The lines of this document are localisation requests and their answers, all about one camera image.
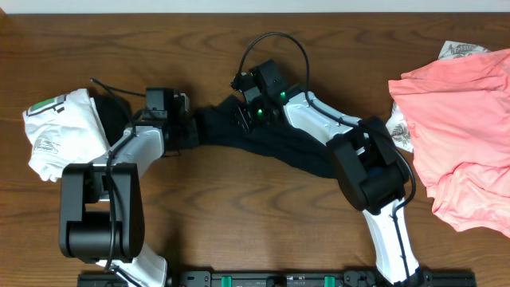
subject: printed graphic on shirt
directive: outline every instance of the printed graphic on shirt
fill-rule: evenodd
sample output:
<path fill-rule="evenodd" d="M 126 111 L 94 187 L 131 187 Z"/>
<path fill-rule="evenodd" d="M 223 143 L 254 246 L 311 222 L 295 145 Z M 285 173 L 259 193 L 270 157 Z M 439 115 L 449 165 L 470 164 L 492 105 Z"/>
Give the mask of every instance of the printed graphic on shirt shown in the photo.
<path fill-rule="evenodd" d="M 36 116 L 36 115 L 38 115 L 42 112 L 45 112 L 49 109 L 54 109 L 55 112 L 60 113 L 65 110 L 64 107 L 59 107 L 59 106 L 65 102 L 65 100 L 67 99 L 67 95 L 68 94 L 57 96 L 57 97 L 54 97 L 53 99 L 43 100 L 41 103 L 37 103 L 37 104 L 33 105 L 31 108 L 29 108 L 26 111 L 26 115 L 27 116 Z"/>
<path fill-rule="evenodd" d="M 411 134 L 407 130 L 407 127 L 404 127 L 402 124 L 397 125 L 393 131 L 391 132 L 391 138 L 394 141 L 402 143 L 404 147 L 407 147 L 407 144 L 411 142 Z"/>
<path fill-rule="evenodd" d="M 60 144 L 58 144 L 58 143 L 53 143 L 46 139 L 37 139 L 35 141 L 35 143 L 33 143 L 32 153 L 41 151 L 41 152 L 49 152 L 49 153 L 57 154 L 59 147 L 60 147 Z"/>
<path fill-rule="evenodd" d="M 441 48 L 439 53 L 439 60 L 457 59 L 460 57 L 467 57 L 477 53 L 490 52 L 488 49 L 474 44 L 459 43 L 454 41 L 447 41 Z"/>

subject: wire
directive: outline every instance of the wire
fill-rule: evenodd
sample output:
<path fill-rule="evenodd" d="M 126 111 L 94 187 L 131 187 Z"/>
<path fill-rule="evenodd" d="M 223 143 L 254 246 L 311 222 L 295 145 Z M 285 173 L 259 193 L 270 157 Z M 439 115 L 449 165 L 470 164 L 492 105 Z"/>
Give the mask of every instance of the wire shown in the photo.
<path fill-rule="evenodd" d="M 406 166 L 407 170 L 409 171 L 409 177 L 410 177 L 410 181 L 411 181 L 411 192 L 410 192 L 410 195 L 409 195 L 409 197 L 404 202 L 400 203 L 399 205 L 397 205 L 393 209 L 392 215 L 391 215 L 391 217 L 393 218 L 394 224 L 395 224 L 395 229 L 397 231 L 398 244 L 400 245 L 400 251 L 402 253 L 401 257 L 402 257 L 402 260 L 404 262 L 404 268 L 406 270 L 406 277 L 407 277 L 407 280 L 409 281 L 409 279 L 410 279 L 409 267 L 407 265 L 406 251 L 404 250 L 404 244 L 403 244 L 403 240 L 402 240 L 402 235 L 400 234 L 400 229 L 398 227 L 397 211 L 399 209 L 403 208 L 404 206 L 406 206 L 407 204 L 409 204 L 409 202 L 414 198 L 414 195 L 416 193 L 416 179 L 414 177 L 414 173 L 413 173 L 413 170 L 411 169 L 411 166 L 407 162 L 406 158 L 404 158 L 404 156 L 400 153 L 400 151 L 398 151 L 398 149 L 392 143 L 391 138 L 389 138 L 384 133 L 382 133 L 380 131 L 377 131 L 377 130 L 374 130 L 373 128 L 369 128 L 369 127 L 367 127 L 367 126 L 365 126 L 363 124 L 353 124 L 353 123 L 350 123 L 350 122 L 347 122 L 347 121 L 343 120 L 341 117 L 340 118 L 339 117 L 335 117 L 335 116 L 329 114 L 328 112 L 324 111 L 322 108 L 319 108 L 313 102 L 313 100 L 310 100 L 310 97 L 308 95 L 308 89 L 309 89 L 309 85 L 310 85 L 310 63 L 309 63 L 309 60 L 308 60 L 308 55 L 306 54 L 306 51 L 304 50 L 303 46 L 294 37 L 292 37 L 292 36 L 290 36 L 290 35 L 288 35 L 286 33 L 281 33 L 281 32 L 266 33 L 266 34 L 260 36 L 257 40 L 255 40 L 248 47 L 248 49 L 245 51 L 245 54 L 242 56 L 241 63 L 239 64 L 239 70 L 237 71 L 237 83 L 236 83 L 236 88 L 235 89 L 239 89 L 239 84 L 241 82 L 242 66 L 245 63 L 245 59 L 246 59 L 246 56 L 248 56 L 249 51 L 251 49 L 253 49 L 253 47 L 260 40 L 262 40 L 262 39 L 264 39 L 266 37 L 270 37 L 270 36 L 282 36 L 282 37 L 286 37 L 287 39 L 290 39 L 291 41 L 293 41 L 300 48 L 300 50 L 301 50 L 301 52 L 303 54 L 303 57 L 304 57 L 304 62 L 306 64 L 306 80 L 305 80 L 305 83 L 304 83 L 304 97 L 305 97 L 308 105 L 310 105 L 317 112 L 323 114 L 324 116 L 326 116 L 326 117 L 328 117 L 328 118 L 330 118 L 330 119 L 332 119 L 334 121 L 337 121 L 339 124 L 344 124 L 344 125 L 347 125 L 348 127 L 359 129 L 359 130 L 361 130 L 363 132 L 366 132 L 370 136 L 374 136 L 374 135 L 381 136 L 383 139 L 385 139 L 386 141 L 388 141 L 390 143 L 390 147 L 394 150 L 394 152 L 397 155 L 397 157 L 400 159 L 400 161 Z"/>
<path fill-rule="evenodd" d="M 138 284 L 138 282 L 130 278 L 129 275 L 127 275 L 119 266 L 114 268 L 112 271 L 120 274 L 124 279 L 129 281 L 129 283 L 133 284 L 135 287 L 142 287 L 142 285 Z"/>
<path fill-rule="evenodd" d="M 104 271 L 108 272 L 110 270 L 110 266 L 112 265 L 114 251 L 115 251 L 115 243 L 116 243 L 116 234 L 117 234 L 117 216 L 116 216 L 116 200 L 115 200 L 115 194 L 118 194 L 119 191 L 117 189 L 117 185 L 115 184 L 115 181 L 112 177 L 112 161 L 115 158 L 116 154 L 124 147 L 132 138 L 136 136 L 136 126 L 135 121 L 130 116 L 130 113 L 128 109 L 120 102 L 120 100 L 117 98 L 117 95 L 112 92 L 110 89 L 111 87 L 104 85 L 97 79 L 91 78 L 92 83 L 98 84 L 101 86 L 110 96 L 113 97 L 117 105 L 122 109 L 124 112 L 124 115 L 131 123 L 131 133 L 127 138 L 125 138 L 123 141 L 118 143 L 113 150 L 108 152 L 108 159 L 106 160 L 106 185 L 108 189 L 108 197 L 110 202 L 110 223 L 111 223 L 111 234 L 110 234 L 110 246 L 108 250 L 108 259 L 106 261 L 106 265 L 104 266 Z"/>
<path fill-rule="evenodd" d="M 132 130 L 131 130 L 131 133 L 132 134 L 136 134 L 136 126 L 135 126 L 135 121 L 133 120 L 132 116 L 131 116 L 131 113 L 128 111 L 128 108 L 126 108 L 125 105 L 123 105 L 120 100 L 119 100 L 119 97 L 114 94 L 112 92 L 112 89 L 110 88 L 110 86 L 107 86 L 103 83 L 101 83 L 100 81 L 98 81 L 97 79 L 94 79 L 94 78 L 90 78 L 90 81 L 94 84 L 97 84 L 99 86 L 101 86 L 101 88 L 103 88 L 106 92 L 108 92 L 108 94 L 110 94 L 110 96 L 112 96 L 113 100 L 117 103 L 117 105 L 122 109 L 124 115 L 126 116 L 127 120 L 129 121 L 129 123 L 131 124 L 131 127 L 132 127 Z"/>
<path fill-rule="evenodd" d="M 142 94 L 140 92 L 131 92 L 131 91 L 127 91 L 127 90 L 124 90 L 124 89 L 121 89 L 121 88 L 112 87 L 110 85 L 104 85 L 104 87 L 109 88 L 112 91 L 121 92 L 121 93 L 125 93 L 125 94 L 128 94 L 128 95 L 145 96 L 145 94 Z"/>

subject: green connector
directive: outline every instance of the green connector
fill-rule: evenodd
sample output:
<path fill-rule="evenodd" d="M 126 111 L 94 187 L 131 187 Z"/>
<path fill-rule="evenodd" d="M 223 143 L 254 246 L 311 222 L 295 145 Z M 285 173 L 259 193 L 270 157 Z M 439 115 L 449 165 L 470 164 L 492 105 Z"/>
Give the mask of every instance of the green connector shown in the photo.
<path fill-rule="evenodd" d="M 335 278 L 333 276 L 324 277 L 324 287 L 335 287 Z"/>
<path fill-rule="evenodd" d="M 232 277 L 222 276 L 222 287 L 232 287 Z"/>

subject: wooden table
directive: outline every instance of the wooden table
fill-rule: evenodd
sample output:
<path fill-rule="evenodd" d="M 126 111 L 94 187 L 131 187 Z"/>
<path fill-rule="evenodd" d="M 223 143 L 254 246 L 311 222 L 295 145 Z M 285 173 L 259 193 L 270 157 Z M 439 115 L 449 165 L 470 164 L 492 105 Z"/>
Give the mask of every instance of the wooden table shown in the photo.
<path fill-rule="evenodd" d="M 90 77 L 143 92 L 180 88 L 193 106 L 218 104 L 257 36 L 288 32 L 304 44 L 312 91 L 350 115 L 390 115 L 387 81 L 437 58 L 445 40 L 510 46 L 509 14 L 139 14 L 0 18 L 0 285 L 72 286 L 83 269 L 58 249 L 59 183 L 27 163 L 22 111 Z M 246 67 L 272 57 L 293 81 L 304 62 L 288 40 L 264 40 Z M 125 96 L 134 108 L 143 99 Z M 375 265 L 367 225 L 332 179 L 227 147 L 154 163 L 141 181 L 146 241 L 183 266 L 344 269 Z M 510 239 L 457 233 L 431 212 L 418 184 L 406 208 L 413 251 L 431 269 L 472 269 L 480 286 L 510 283 Z"/>

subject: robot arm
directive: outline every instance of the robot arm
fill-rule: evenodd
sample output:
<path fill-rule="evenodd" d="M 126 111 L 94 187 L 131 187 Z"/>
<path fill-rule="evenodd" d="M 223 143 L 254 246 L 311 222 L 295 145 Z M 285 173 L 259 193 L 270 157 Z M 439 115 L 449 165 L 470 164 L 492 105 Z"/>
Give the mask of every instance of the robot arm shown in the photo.
<path fill-rule="evenodd" d="M 59 242 L 66 257 L 106 265 L 111 240 L 110 213 L 87 210 L 85 204 L 112 200 L 105 178 L 107 161 L 110 151 L 121 146 L 111 163 L 112 179 L 118 187 L 114 192 L 117 224 L 112 267 L 130 286 L 164 287 L 169 280 L 167 261 L 144 242 L 139 178 L 166 150 L 173 149 L 174 124 L 182 125 L 189 104 L 185 94 L 165 88 L 148 89 L 146 97 L 144 121 L 137 123 L 134 137 L 131 138 L 131 128 L 127 128 L 104 155 L 91 163 L 69 164 L 64 169 Z M 198 144 L 192 142 L 179 146 Z"/>
<path fill-rule="evenodd" d="M 310 100 L 313 100 L 316 105 L 319 105 L 321 109 L 325 110 L 331 115 L 343 117 L 344 120 L 353 124 L 359 122 L 361 119 L 352 116 L 346 116 L 341 112 L 337 112 L 333 108 L 320 102 L 316 99 L 312 92 L 309 92 Z M 310 107 L 304 98 L 304 93 L 294 96 L 288 101 L 283 107 L 285 117 L 287 121 L 294 127 L 306 131 L 308 134 L 319 140 L 322 144 L 327 145 L 330 140 L 335 138 L 337 135 L 342 136 L 348 132 L 353 131 L 352 127 L 348 127 L 342 124 L 338 124 L 334 120 L 324 116 L 323 114 L 316 111 L 313 107 Z M 368 140 L 368 136 L 365 134 L 363 138 Z M 356 147 L 353 149 L 358 157 L 364 157 L 368 152 L 364 146 Z M 342 169 L 351 168 L 349 166 L 337 167 Z M 339 179 L 339 184 L 342 187 L 348 189 L 349 187 L 344 184 L 344 180 Z M 404 184 L 402 179 L 395 179 L 398 183 Z M 392 284 L 397 282 L 405 281 L 406 270 L 402 262 L 402 252 L 399 245 L 397 231 L 394 226 L 394 220 L 391 217 L 393 209 L 403 202 L 403 199 L 394 199 L 380 208 L 380 213 L 374 214 L 369 210 L 363 210 L 363 215 L 367 220 L 369 230 L 371 232 L 372 240 L 375 246 L 375 253 L 377 256 L 376 265 L 379 272 Z M 406 223 L 404 221 L 403 209 L 397 211 L 398 217 L 398 228 L 402 236 L 402 242 L 404 250 L 406 252 L 407 265 L 409 266 L 410 276 L 412 276 L 418 268 L 418 261 L 414 257 L 410 248 L 410 241 L 407 234 Z"/>
<path fill-rule="evenodd" d="M 249 119 L 244 123 L 250 130 L 257 125 L 286 124 L 307 132 L 310 136 L 326 145 L 331 152 L 340 188 L 354 208 L 363 212 L 377 256 L 379 272 L 392 284 L 407 280 L 406 266 L 402 260 L 402 250 L 397 230 L 392 218 L 393 209 L 403 202 L 404 188 L 408 173 L 401 166 L 392 147 L 386 140 L 372 139 L 368 134 L 325 116 L 312 107 L 299 87 L 289 87 L 276 64 L 266 61 L 253 69 L 250 74 L 234 79 L 232 86 L 241 86 L 246 106 L 241 108 L 245 114 L 237 118 Z M 337 118 L 351 124 L 362 122 L 360 118 L 347 116 L 316 99 L 308 92 L 310 101 Z M 251 113 L 268 116 L 251 116 Z M 364 124 L 378 132 L 387 134 L 386 127 L 377 118 Z M 405 251 L 407 269 L 412 277 L 418 269 L 418 261 L 410 248 L 403 209 L 397 212 L 397 224 Z"/>

